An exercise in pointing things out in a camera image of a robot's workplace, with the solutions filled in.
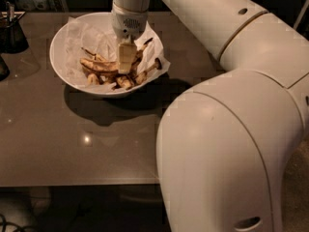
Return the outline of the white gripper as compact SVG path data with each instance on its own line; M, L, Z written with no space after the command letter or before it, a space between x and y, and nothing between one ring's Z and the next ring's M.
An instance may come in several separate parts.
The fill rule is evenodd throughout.
M118 44L118 72L128 74L135 58L137 46L135 40L144 33L147 24L147 12L134 12L113 4L111 11L112 28Z

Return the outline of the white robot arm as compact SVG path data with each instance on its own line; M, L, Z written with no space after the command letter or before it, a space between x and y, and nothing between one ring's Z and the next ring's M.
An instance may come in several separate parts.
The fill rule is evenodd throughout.
M309 123L308 42L250 0L162 0L223 74L161 118L156 162L172 232L282 232L286 164ZM119 38L139 36L150 0L113 0Z

